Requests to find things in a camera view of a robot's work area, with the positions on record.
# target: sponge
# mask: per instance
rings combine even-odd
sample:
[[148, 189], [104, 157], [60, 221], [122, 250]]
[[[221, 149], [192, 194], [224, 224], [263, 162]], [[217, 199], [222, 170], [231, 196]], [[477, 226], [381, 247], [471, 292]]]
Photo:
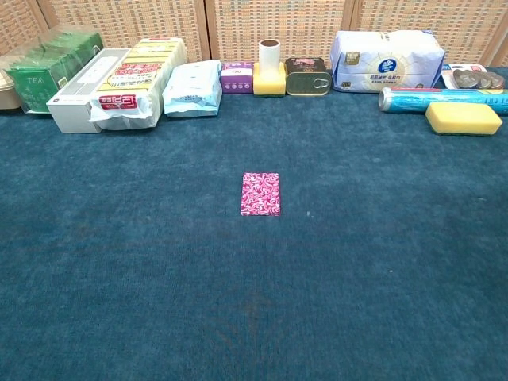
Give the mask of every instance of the sponge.
[[260, 75], [260, 63], [255, 62], [252, 73], [252, 90], [254, 95], [283, 97], [286, 94], [286, 67], [284, 63], [279, 63], [279, 75], [266, 80]]
[[502, 124], [483, 103], [431, 102], [425, 115], [436, 133], [494, 135]]

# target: white tissue pack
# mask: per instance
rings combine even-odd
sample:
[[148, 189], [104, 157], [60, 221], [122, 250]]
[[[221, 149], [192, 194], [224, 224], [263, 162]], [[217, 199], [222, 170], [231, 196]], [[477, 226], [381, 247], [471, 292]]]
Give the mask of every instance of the white tissue pack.
[[384, 87], [433, 87], [445, 51], [426, 31], [339, 31], [330, 59], [335, 90], [375, 93]]
[[220, 60], [176, 67], [163, 92], [164, 113], [169, 117], [217, 115], [222, 97], [220, 73]]

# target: blue plastic wrap roll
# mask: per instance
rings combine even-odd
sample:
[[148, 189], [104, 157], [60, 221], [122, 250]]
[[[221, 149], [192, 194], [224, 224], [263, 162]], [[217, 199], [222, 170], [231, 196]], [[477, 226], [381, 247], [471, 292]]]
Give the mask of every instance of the blue plastic wrap roll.
[[498, 115], [508, 115], [508, 90], [391, 89], [379, 93], [379, 108], [387, 113], [424, 113], [431, 102], [485, 103]]

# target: blue logo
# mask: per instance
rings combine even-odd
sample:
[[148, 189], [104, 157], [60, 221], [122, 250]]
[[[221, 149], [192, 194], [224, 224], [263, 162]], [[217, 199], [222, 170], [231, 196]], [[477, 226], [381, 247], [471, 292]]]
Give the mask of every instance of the blue logo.
[[391, 58], [388, 60], [384, 60], [379, 64], [378, 70], [380, 73], [388, 73], [389, 71], [394, 71], [397, 67], [397, 62]]

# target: tin can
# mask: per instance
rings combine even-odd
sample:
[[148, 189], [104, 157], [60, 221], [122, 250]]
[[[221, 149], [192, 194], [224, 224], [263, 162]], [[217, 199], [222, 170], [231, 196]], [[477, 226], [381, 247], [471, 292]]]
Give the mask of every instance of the tin can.
[[286, 92], [289, 95], [326, 95], [332, 86], [332, 76], [322, 58], [288, 58], [286, 73]]

